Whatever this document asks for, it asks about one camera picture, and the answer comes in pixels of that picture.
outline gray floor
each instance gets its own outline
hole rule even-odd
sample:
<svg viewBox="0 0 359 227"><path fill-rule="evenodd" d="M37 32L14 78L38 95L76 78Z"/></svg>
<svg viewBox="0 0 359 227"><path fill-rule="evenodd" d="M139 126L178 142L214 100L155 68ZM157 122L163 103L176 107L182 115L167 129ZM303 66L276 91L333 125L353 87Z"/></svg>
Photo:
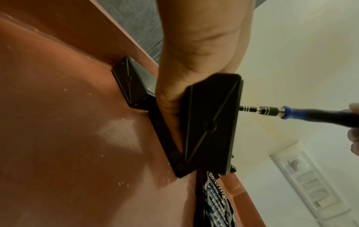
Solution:
<svg viewBox="0 0 359 227"><path fill-rule="evenodd" d="M158 63L163 33L156 0L97 0L97 2ZM265 0L257 0L256 7Z"/></svg>

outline white wall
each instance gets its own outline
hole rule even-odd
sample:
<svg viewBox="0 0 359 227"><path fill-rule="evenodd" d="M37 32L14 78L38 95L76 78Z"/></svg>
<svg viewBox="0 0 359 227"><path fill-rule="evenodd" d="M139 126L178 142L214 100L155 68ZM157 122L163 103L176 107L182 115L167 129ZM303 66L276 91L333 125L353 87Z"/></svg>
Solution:
<svg viewBox="0 0 359 227"><path fill-rule="evenodd" d="M251 42L238 70L241 105L342 110L359 102L359 1L267 0L255 10ZM268 151L298 139L359 210L359 157L347 129L240 113L233 164L264 222L316 226Z"/></svg>

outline screwdriver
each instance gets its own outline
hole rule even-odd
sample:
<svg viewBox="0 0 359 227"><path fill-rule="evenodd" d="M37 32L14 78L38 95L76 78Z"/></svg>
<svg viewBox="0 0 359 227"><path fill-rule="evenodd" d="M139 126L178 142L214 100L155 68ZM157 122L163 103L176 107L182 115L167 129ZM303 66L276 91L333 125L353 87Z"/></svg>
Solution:
<svg viewBox="0 0 359 227"><path fill-rule="evenodd" d="M317 109L294 109L287 106L277 107L249 107L240 106L240 111L258 112L261 115L279 116L282 119L298 119L309 122L323 122L359 128L359 114L346 111L330 111Z"/></svg>

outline blue screwdriver handle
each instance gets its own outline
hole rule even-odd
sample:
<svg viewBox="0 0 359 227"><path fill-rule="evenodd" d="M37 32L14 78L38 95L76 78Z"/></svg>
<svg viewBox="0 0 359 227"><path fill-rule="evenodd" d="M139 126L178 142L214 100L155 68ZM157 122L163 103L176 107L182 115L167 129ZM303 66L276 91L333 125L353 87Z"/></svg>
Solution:
<svg viewBox="0 0 359 227"><path fill-rule="evenodd" d="M316 109L294 109L282 107L284 115L282 119L299 119L309 122L324 122L342 125L350 128L359 128L359 114L345 111L329 111Z"/></svg>

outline hand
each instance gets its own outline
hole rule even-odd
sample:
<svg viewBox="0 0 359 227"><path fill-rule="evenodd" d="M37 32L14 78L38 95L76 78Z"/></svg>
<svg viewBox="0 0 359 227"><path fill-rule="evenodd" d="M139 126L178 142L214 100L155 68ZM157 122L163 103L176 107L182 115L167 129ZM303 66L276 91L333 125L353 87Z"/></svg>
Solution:
<svg viewBox="0 0 359 227"><path fill-rule="evenodd" d="M178 113L185 89L212 74L235 73L246 52L254 0L157 0L164 43L157 104L182 151Z"/></svg>
<svg viewBox="0 0 359 227"><path fill-rule="evenodd" d="M359 103L350 104L349 108L353 113L359 114ZM348 131L348 138L353 142L352 152L359 156L359 128L350 129Z"/></svg>

